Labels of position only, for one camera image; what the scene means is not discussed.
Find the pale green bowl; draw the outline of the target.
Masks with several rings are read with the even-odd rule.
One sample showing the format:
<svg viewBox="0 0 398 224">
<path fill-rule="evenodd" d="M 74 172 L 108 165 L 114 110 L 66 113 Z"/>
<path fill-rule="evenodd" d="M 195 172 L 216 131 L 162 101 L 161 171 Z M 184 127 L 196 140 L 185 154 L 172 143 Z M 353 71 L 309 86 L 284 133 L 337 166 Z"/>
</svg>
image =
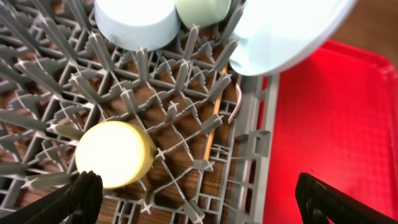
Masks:
<svg viewBox="0 0 398 224">
<path fill-rule="evenodd" d="M 175 0 L 175 8 L 184 26 L 207 27 L 222 21 L 232 0 Z"/>
</svg>

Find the white round plate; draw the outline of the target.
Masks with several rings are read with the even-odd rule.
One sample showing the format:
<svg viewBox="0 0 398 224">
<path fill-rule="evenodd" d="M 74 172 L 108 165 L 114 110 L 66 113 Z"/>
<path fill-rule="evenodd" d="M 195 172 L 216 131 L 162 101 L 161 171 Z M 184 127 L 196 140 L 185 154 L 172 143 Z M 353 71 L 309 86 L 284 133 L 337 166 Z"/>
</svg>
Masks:
<svg viewBox="0 0 398 224">
<path fill-rule="evenodd" d="M 283 72 L 306 59 L 344 22 L 356 0 L 247 0 L 229 64 L 245 76 Z"/>
</svg>

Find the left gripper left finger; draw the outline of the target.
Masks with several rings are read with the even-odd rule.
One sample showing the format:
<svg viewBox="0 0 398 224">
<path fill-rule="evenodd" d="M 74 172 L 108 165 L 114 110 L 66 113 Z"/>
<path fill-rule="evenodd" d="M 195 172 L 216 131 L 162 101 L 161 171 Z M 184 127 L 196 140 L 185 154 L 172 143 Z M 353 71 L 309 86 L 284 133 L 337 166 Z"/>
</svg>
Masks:
<svg viewBox="0 0 398 224">
<path fill-rule="evenodd" d="M 103 202 L 102 178 L 82 172 L 72 184 L 1 218 L 8 224 L 95 224 Z"/>
</svg>

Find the yellow plastic cup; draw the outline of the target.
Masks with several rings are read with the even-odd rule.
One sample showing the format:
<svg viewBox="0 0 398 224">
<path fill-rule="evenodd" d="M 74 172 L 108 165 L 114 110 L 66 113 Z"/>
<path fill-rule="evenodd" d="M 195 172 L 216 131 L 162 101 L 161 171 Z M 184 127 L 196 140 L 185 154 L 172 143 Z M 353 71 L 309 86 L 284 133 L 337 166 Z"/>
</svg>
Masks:
<svg viewBox="0 0 398 224">
<path fill-rule="evenodd" d="M 105 121 L 78 141 L 75 165 L 79 173 L 94 172 L 105 189 L 116 189 L 144 177 L 152 167 L 156 146 L 145 130 L 122 122 Z"/>
</svg>

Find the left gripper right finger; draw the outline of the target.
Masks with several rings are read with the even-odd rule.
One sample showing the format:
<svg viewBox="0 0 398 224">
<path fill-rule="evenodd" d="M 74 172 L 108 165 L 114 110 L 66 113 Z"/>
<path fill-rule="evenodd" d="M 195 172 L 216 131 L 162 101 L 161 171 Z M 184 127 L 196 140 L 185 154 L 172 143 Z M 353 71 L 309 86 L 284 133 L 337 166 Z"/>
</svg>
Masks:
<svg viewBox="0 0 398 224">
<path fill-rule="evenodd" d="M 295 198 L 305 224 L 397 224 L 397 220 L 305 172 L 298 177 Z"/>
</svg>

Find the wooden chopstick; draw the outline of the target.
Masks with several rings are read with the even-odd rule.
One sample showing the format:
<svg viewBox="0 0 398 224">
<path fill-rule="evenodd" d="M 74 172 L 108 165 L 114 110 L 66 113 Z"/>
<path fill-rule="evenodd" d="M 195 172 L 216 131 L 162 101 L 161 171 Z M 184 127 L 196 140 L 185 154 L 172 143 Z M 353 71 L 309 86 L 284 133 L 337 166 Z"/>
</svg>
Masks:
<svg viewBox="0 0 398 224">
<path fill-rule="evenodd" d="M 215 103 L 214 103 L 214 108 L 213 108 L 213 115 L 211 116 L 211 118 L 213 119 L 211 121 L 211 130 L 208 133 L 208 139 L 206 141 L 206 145 L 205 145 L 205 151 L 204 151 L 204 160 L 208 160 L 210 158 L 210 152 L 211 152 L 211 146 L 213 144 L 213 139 L 214 139 L 214 135 L 215 135 L 215 128 L 213 127 L 215 121 L 217 121 L 217 115 L 219 113 L 220 110 L 220 104 L 221 104 L 221 98 L 222 98 L 222 84 L 221 82 L 224 80 L 223 75 L 227 72 L 228 70 L 228 63 L 226 63 L 224 65 L 224 67 L 221 70 L 221 75 L 220 78 L 218 79 L 218 81 L 215 83 L 215 85 L 213 86 L 213 88 L 211 89 L 211 99 L 213 99 L 216 96 L 216 93 L 218 94 Z"/>
</svg>

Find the pale blue bowl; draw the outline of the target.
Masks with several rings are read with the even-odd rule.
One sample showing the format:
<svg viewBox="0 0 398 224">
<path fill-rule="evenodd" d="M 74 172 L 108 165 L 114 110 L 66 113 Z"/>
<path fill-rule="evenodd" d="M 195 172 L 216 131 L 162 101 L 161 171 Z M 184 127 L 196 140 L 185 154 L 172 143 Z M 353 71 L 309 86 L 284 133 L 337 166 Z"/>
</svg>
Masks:
<svg viewBox="0 0 398 224">
<path fill-rule="evenodd" d="M 166 46 L 181 25 L 174 0 L 95 0 L 94 13 L 103 36 L 132 51 Z"/>
</svg>

